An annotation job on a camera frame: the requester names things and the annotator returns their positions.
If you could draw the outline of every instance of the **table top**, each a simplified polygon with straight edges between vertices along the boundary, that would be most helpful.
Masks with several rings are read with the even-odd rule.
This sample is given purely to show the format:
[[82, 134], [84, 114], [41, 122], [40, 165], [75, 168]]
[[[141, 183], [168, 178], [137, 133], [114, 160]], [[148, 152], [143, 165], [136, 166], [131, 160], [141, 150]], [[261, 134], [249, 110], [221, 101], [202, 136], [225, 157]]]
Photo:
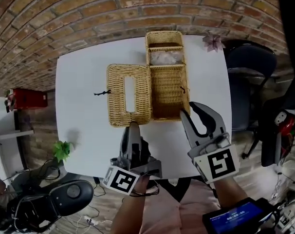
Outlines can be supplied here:
[[[231, 135], [232, 115], [228, 74], [223, 51], [207, 52], [202, 36], [183, 36], [190, 101], [218, 112]], [[106, 91], [109, 64], [146, 64], [145, 38], [134, 38], [78, 50], [57, 62], [55, 106], [58, 135], [75, 150], [65, 162], [67, 172], [105, 177], [110, 159], [119, 155], [124, 128], [109, 124]], [[205, 127], [196, 113], [191, 118], [200, 133]], [[150, 122], [140, 126], [151, 155], [162, 162], [163, 178], [198, 176], [187, 152], [190, 145], [178, 122]]]

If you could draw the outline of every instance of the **blue screen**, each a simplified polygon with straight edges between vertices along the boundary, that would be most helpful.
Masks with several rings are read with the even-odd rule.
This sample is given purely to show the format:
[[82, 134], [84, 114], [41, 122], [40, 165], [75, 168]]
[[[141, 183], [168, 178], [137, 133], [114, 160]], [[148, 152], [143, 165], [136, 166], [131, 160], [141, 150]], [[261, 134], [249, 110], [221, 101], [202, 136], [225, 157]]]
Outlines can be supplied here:
[[222, 234], [234, 229], [260, 213], [262, 213], [262, 210], [259, 207], [251, 202], [248, 202], [228, 211], [227, 213], [212, 217], [210, 221], [215, 231], [218, 234]]

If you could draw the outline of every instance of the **green plant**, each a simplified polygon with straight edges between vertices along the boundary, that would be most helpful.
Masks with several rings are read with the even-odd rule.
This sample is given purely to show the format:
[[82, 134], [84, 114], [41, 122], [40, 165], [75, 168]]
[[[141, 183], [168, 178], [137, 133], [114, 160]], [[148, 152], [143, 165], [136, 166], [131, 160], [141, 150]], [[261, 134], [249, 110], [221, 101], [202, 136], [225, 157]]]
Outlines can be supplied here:
[[54, 144], [54, 154], [58, 162], [66, 160], [70, 154], [70, 144], [68, 142], [58, 141]]

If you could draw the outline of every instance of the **wicker basket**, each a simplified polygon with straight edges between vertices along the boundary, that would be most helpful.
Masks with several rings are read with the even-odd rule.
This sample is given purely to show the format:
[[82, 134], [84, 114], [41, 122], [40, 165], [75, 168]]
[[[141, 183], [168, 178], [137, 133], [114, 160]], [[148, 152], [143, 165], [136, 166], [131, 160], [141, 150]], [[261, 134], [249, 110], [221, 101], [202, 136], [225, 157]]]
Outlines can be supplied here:
[[182, 34], [179, 31], [151, 31], [146, 34], [146, 59], [150, 65], [150, 53], [157, 51], [182, 51], [185, 63]]
[[178, 121], [180, 110], [190, 114], [189, 87], [185, 65], [150, 66], [152, 84], [152, 118]]
[[[126, 111], [125, 77], [133, 77], [135, 112]], [[139, 125], [151, 120], [151, 83], [149, 67], [111, 64], [107, 68], [109, 121], [113, 127], [126, 127], [132, 121]]]

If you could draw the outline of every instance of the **pink shirt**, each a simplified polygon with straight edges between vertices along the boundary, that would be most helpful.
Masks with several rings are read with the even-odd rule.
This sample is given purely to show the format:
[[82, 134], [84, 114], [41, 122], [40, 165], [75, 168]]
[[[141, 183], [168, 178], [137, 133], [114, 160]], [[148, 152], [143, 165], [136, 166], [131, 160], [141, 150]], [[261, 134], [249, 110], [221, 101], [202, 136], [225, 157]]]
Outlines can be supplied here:
[[212, 190], [197, 180], [180, 203], [160, 186], [158, 195], [146, 198], [140, 234], [206, 234], [202, 216], [219, 209]]

